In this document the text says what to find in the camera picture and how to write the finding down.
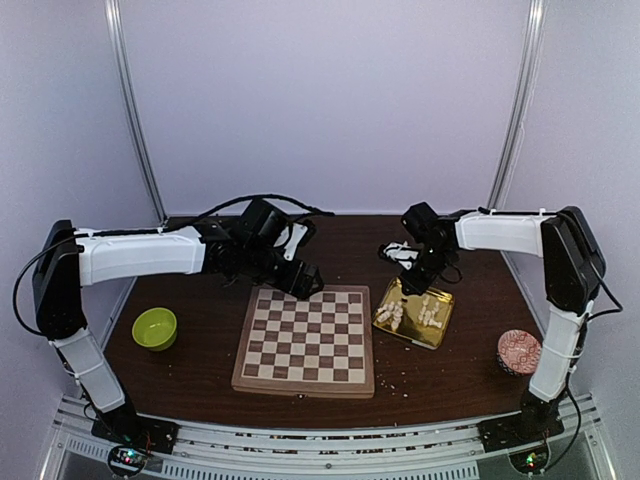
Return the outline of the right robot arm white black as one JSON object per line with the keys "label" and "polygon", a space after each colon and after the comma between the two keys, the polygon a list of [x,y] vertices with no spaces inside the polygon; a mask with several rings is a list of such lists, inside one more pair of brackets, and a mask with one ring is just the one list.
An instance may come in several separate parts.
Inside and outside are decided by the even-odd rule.
{"label": "right robot arm white black", "polygon": [[439,215],[428,204],[418,203],[401,222],[418,246],[390,244],[381,247],[379,254],[402,266],[400,279],[407,295],[424,293],[457,262],[461,250],[515,252],[542,259],[549,322],[521,412],[512,423],[519,440],[535,440],[555,416],[606,271],[583,212],[568,206],[556,212],[478,209]]}

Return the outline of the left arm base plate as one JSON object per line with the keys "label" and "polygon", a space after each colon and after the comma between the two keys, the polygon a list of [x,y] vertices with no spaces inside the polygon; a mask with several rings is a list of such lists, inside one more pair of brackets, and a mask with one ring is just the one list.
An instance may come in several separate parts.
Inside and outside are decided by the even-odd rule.
{"label": "left arm base plate", "polygon": [[102,421],[95,420],[91,434],[113,443],[134,447],[137,450],[172,454],[177,440],[179,425],[166,420],[142,416],[141,430],[137,436],[123,437],[112,433]]}

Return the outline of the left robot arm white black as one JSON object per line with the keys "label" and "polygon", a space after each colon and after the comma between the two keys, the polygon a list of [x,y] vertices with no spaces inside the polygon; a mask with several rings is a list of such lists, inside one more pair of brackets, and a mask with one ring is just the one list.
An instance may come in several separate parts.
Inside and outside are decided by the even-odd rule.
{"label": "left robot arm white black", "polygon": [[237,217],[214,219],[224,202],[178,224],[135,230],[79,229],[68,220],[51,228],[42,251],[25,268],[33,273],[35,327],[94,407],[98,419],[123,444],[137,442],[144,424],[90,332],[81,290],[97,283],[161,274],[244,275],[256,285],[306,300],[324,283],[317,266],[296,256],[315,234],[311,217],[320,209],[288,198],[304,210],[293,218],[275,206],[277,194],[242,197]]}

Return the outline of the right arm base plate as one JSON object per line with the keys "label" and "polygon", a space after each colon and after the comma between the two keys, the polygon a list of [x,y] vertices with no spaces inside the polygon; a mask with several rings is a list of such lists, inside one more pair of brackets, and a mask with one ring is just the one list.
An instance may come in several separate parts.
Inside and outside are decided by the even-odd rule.
{"label": "right arm base plate", "polygon": [[521,413],[483,420],[477,424],[477,429],[486,453],[540,442],[565,431],[558,419],[542,425],[530,424],[523,420]]}

